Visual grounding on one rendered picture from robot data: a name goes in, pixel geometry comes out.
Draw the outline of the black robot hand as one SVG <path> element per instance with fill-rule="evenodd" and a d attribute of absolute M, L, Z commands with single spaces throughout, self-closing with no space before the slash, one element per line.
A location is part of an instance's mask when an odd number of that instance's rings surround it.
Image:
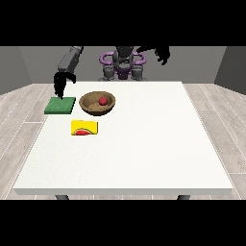
<path fill-rule="evenodd" d="M 158 61 L 162 65 L 166 65 L 168 59 L 170 58 L 170 50 L 168 46 L 140 46 L 136 49 L 138 53 L 142 53 L 149 50 L 153 50 L 155 52 L 155 55 L 158 57 Z"/>
<path fill-rule="evenodd" d="M 57 72 L 54 75 L 54 90 L 55 94 L 63 99 L 63 92 L 66 87 L 66 80 L 70 80 L 73 83 L 76 83 L 76 75 L 70 72 Z"/>

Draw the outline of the green square pad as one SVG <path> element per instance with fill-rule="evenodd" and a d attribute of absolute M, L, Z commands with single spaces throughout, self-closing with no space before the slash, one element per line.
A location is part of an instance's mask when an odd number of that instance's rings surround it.
<path fill-rule="evenodd" d="M 73 110 L 75 97 L 51 97 L 45 110 L 45 114 L 70 114 Z"/>

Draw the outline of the brown wooden bowl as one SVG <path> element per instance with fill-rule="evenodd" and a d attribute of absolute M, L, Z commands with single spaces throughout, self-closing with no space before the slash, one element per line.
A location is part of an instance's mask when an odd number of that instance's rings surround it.
<path fill-rule="evenodd" d="M 99 100 L 104 97 L 107 104 L 101 106 Z M 102 116 L 110 112 L 115 105 L 115 97 L 106 91 L 91 91 L 83 95 L 79 101 L 82 110 L 92 116 Z"/>

